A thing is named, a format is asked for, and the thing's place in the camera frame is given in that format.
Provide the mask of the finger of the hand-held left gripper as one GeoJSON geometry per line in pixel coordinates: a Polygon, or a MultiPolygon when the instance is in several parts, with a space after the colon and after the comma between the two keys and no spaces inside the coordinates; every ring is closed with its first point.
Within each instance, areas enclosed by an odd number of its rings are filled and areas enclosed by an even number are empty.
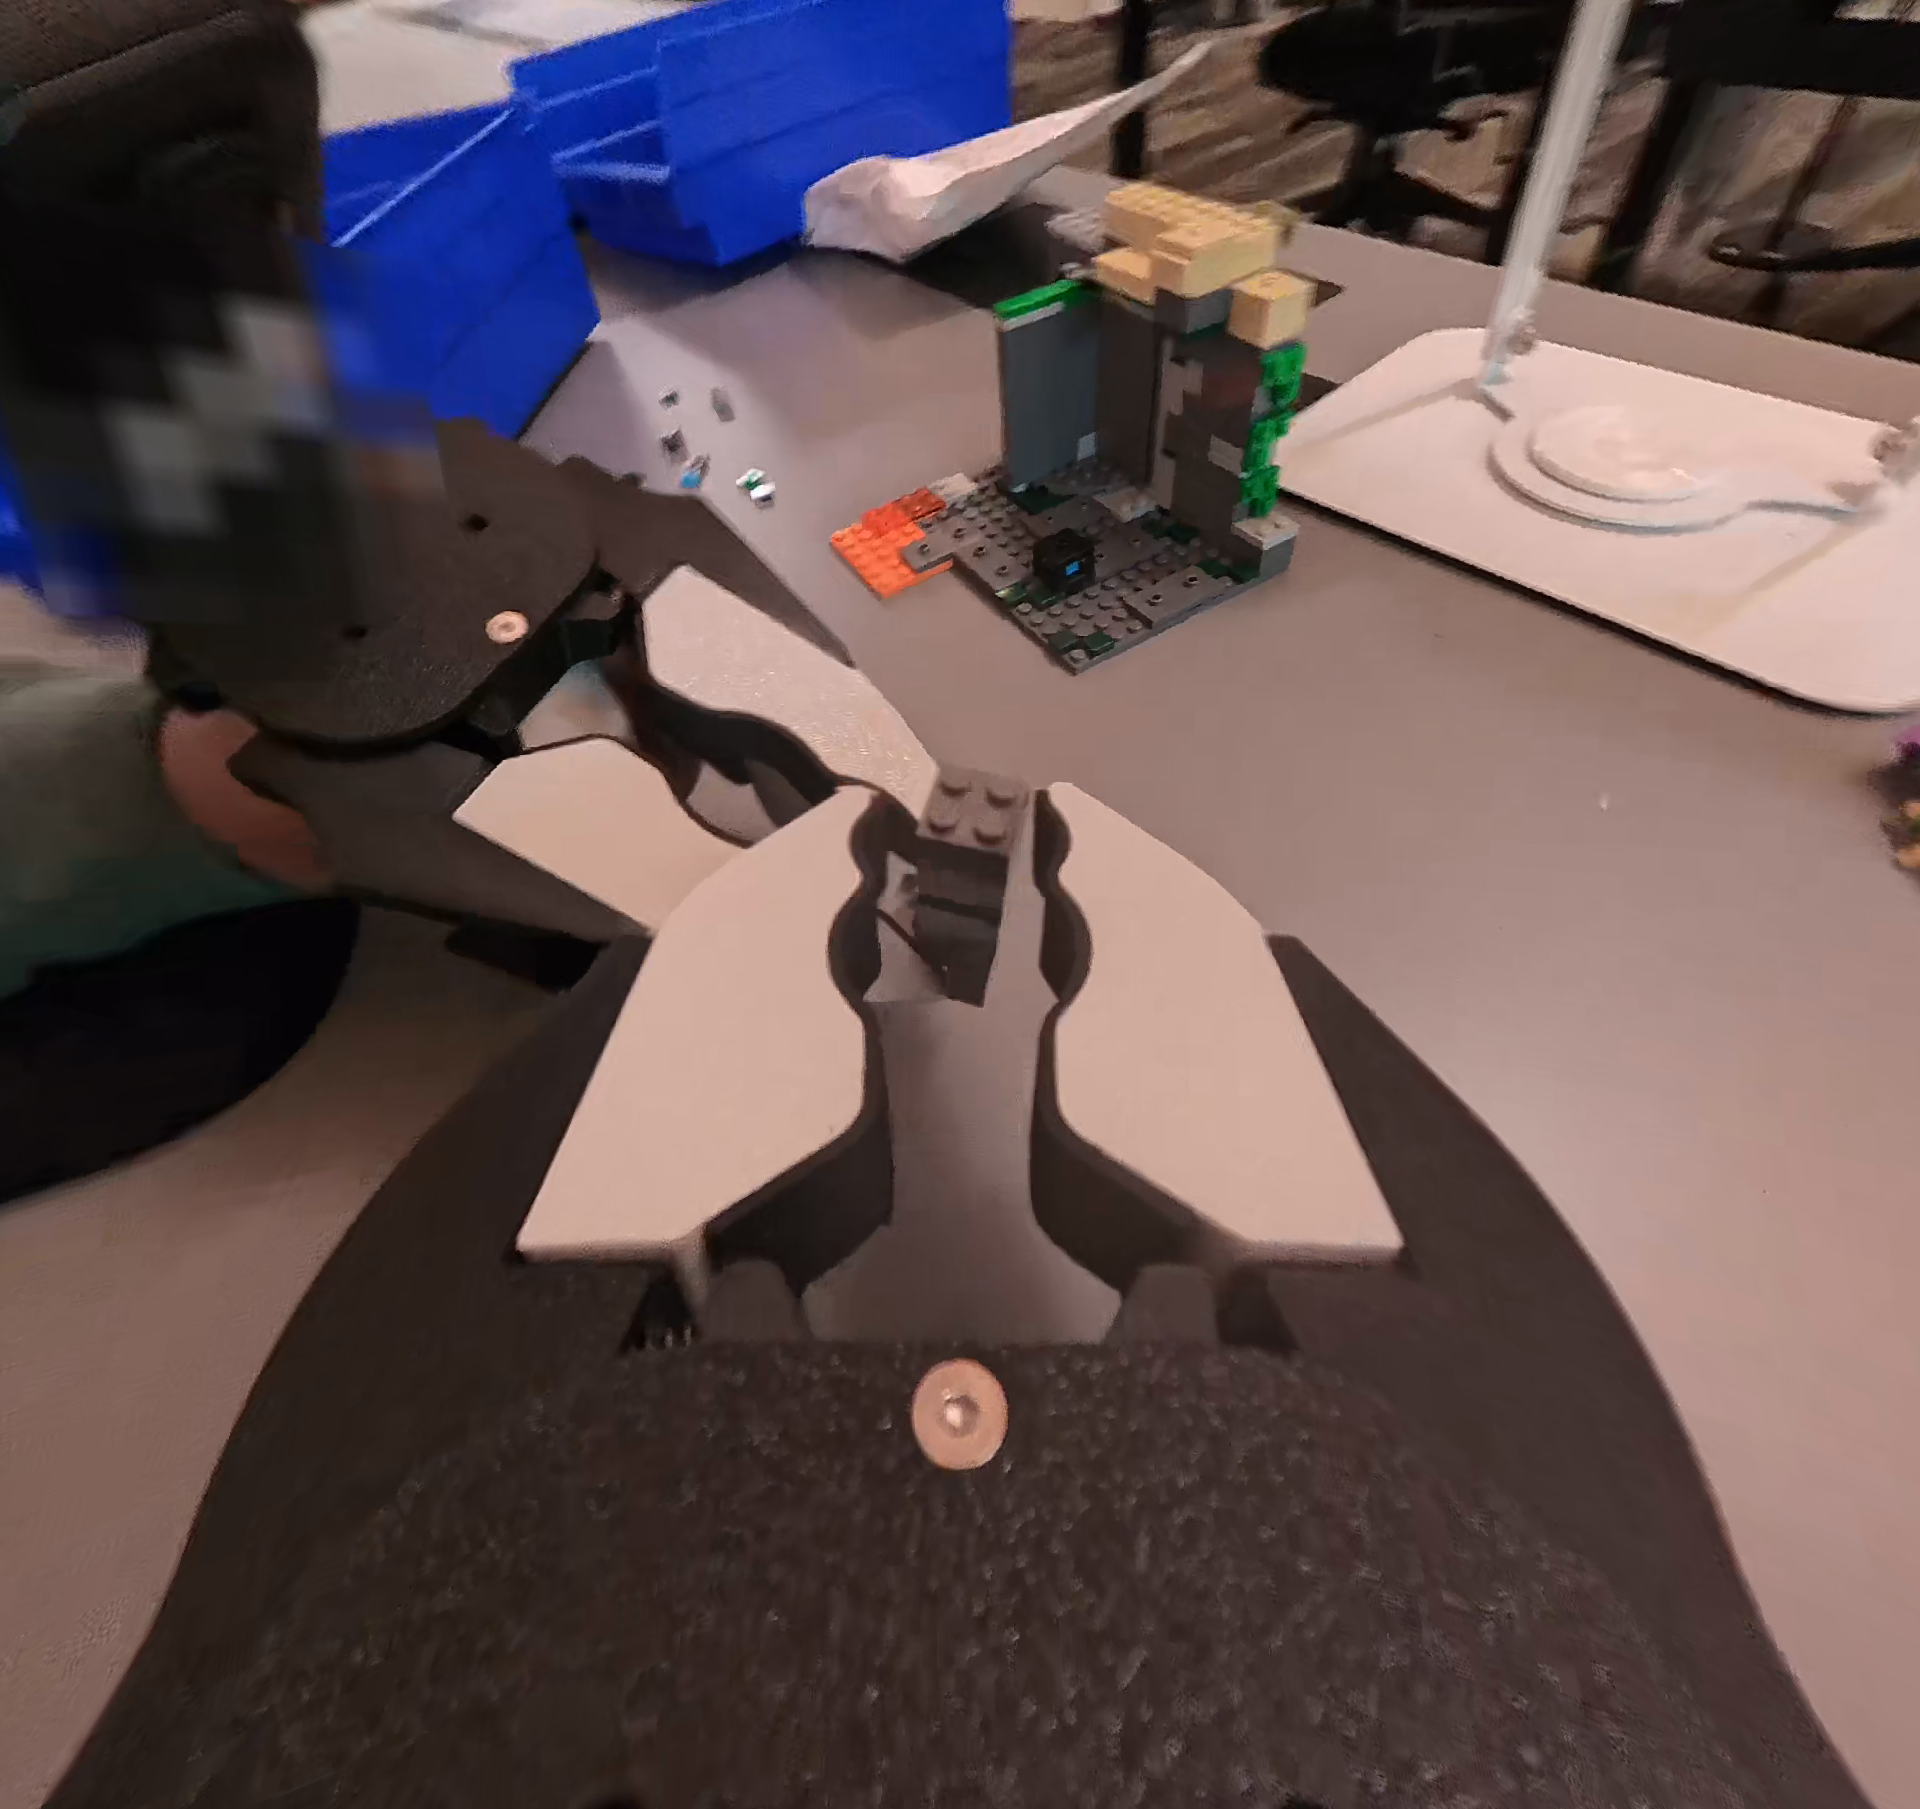
{"type": "Polygon", "coordinates": [[[750,847],[703,826],[612,739],[508,758],[456,804],[468,837],[670,938],[826,936],[845,905],[845,796],[750,847]]]}
{"type": "Polygon", "coordinates": [[[708,574],[677,567],[638,606],[648,683],[693,742],[775,765],[795,787],[930,793],[937,765],[900,711],[708,574]]]}

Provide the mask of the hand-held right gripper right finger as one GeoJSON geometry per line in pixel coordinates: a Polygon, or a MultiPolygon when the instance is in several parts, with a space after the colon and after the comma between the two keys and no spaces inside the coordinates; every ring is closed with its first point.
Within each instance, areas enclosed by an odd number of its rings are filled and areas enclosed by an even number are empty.
{"type": "Polygon", "coordinates": [[[1030,1199],[1083,1266],[1387,1265],[1402,1230],[1257,917],[1072,782],[1039,793],[1030,1199]]]}

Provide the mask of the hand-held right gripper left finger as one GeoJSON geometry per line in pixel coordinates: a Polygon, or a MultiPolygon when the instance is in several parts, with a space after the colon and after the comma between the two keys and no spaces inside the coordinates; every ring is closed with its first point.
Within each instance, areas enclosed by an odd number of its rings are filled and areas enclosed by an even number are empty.
{"type": "Polygon", "coordinates": [[[844,787],[665,917],[524,1210],[519,1256],[838,1266],[891,1219],[866,1007],[888,809],[844,787]]]}

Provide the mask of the grey brick assembly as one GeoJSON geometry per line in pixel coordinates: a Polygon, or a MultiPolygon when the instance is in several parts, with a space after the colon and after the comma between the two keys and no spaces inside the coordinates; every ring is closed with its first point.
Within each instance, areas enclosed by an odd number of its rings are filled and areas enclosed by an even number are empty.
{"type": "Polygon", "coordinates": [[[1002,774],[941,765],[905,841],[909,932],[947,1001],[984,1007],[1030,796],[1002,774]]]}

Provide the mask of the person's left forearm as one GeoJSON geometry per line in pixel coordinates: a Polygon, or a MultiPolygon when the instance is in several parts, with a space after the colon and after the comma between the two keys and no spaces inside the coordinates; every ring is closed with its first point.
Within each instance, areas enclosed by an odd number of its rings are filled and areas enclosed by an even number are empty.
{"type": "Polygon", "coordinates": [[[4,661],[2,994],[186,922],[293,903],[202,837],[157,765],[175,711],[140,677],[4,661]]]}

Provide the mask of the grey desk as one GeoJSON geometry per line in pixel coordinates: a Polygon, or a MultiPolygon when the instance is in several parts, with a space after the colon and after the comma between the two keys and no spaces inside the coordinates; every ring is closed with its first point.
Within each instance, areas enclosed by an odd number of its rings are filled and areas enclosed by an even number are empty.
{"type": "MultiPolygon", "coordinates": [[[[965,584],[883,602],[828,551],[997,454],[984,238],[919,274],[589,268],[602,334],[532,443],[660,487],[659,391],[733,385],[777,498],[711,495],[937,757],[1086,787],[1443,1077],[1634,1319],[1855,1777],[1916,1805],[1916,881],[1869,782],[1894,730],[1317,515],[1284,578],[1070,678],[965,584]]],[[[541,1007],[380,912],[251,1102],[4,1205],[4,1805],[82,1746],[346,1229],[541,1007]]]]}

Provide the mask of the person's left hand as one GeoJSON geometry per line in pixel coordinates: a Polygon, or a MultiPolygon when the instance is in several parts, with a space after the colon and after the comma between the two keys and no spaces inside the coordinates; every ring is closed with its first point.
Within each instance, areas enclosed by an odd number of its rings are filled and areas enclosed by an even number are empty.
{"type": "Polygon", "coordinates": [[[231,770],[252,739],[252,722],[234,711],[171,711],[157,730],[163,782],[186,821],[258,877],[329,889],[331,874],[301,815],[231,770]]]}

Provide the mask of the group of tiny loose pieces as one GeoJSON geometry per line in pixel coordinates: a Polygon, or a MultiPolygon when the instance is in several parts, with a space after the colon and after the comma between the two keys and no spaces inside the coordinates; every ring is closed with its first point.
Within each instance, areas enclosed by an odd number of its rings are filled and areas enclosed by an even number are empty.
{"type": "Polygon", "coordinates": [[[697,399],[691,388],[665,386],[659,391],[659,410],[655,453],[677,491],[704,498],[727,487],[750,509],[773,506],[773,471],[745,460],[744,438],[736,435],[744,407],[733,385],[709,385],[697,399]]]}

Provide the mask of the blue plastic storage bin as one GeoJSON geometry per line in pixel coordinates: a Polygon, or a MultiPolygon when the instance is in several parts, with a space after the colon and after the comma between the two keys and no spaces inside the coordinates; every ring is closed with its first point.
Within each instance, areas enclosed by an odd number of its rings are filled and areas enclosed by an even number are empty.
{"type": "Polygon", "coordinates": [[[708,0],[508,76],[569,211],[623,252],[727,268],[807,189],[1010,122],[1010,0],[708,0]]]}
{"type": "Polygon", "coordinates": [[[514,441],[598,326],[563,189],[513,99],[329,133],[305,277],[349,381],[514,441]]]}

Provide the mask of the toy brick building model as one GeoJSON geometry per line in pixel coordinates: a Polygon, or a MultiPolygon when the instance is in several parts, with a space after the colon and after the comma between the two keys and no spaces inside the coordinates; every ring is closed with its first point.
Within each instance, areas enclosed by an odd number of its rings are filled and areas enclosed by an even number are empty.
{"type": "Polygon", "coordinates": [[[1292,565],[1280,453],[1327,391],[1289,271],[1303,213],[1159,183],[1055,213],[1055,273],[994,307],[998,463],[879,502],[828,538],[874,595],[956,574],[1072,673],[1292,565]]]}

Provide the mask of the white crumpled paper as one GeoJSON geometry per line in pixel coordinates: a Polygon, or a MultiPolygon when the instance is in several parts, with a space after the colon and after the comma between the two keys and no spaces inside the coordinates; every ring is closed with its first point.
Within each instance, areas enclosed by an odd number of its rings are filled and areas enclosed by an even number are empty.
{"type": "Polygon", "coordinates": [[[801,240],[816,250],[905,263],[1005,206],[1072,154],[1185,81],[1212,53],[1201,41],[1152,77],[1080,106],[1002,127],[930,154],[867,155],[816,179],[801,201],[801,240]]]}

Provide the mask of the white book stand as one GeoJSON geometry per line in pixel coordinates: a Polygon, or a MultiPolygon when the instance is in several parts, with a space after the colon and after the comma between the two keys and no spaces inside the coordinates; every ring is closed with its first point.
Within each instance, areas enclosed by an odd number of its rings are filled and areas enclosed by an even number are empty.
{"type": "Polygon", "coordinates": [[[1284,498],[1816,708],[1913,712],[1916,415],[1539,340],[1630,3],[1574,4],[1482,328],[1422,334],[1314,401],[1284,498]]]}

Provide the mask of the purple blue green toy figure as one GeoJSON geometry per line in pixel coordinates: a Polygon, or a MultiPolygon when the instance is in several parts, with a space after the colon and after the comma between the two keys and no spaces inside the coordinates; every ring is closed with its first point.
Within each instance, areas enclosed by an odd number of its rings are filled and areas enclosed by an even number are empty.
{"type": "Polygon", "coordinates": [[[1880,801],[1879,831],[1890,860],[1918,877],[1918,722],[1897,731],[1869,782],[1880,801]]]}

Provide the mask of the black office chair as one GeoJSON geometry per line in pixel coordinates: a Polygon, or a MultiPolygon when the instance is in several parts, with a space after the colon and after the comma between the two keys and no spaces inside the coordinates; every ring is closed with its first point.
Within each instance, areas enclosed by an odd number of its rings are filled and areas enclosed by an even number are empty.
{"type": "Polygon", "coordinates": [[[1707,258],[1753,274],[1805,277],[1918,271],[1918,249],[1918,234],[1840,244],[1822,227],[1776,213],[1722,229],[1707,245],[1707,258]]]}
{"type": "Polygon", "coordinates": [[[1292,204],[1324,227],[1402,240],[1427,217],[1462,227],[1498,224],[1498,210],[1404,175],[1404,137],[1470,137],[1450,119],[1459,103],[1523,93],[1541,46],[1523,20],[1453,20],[1402,27],[1380,4],[1330,4],[1279,27],[1259,49],[1259,86],[1306,104],[1300,123],[1340,122],[1357,140],[1330,189],[1292,204]]]}

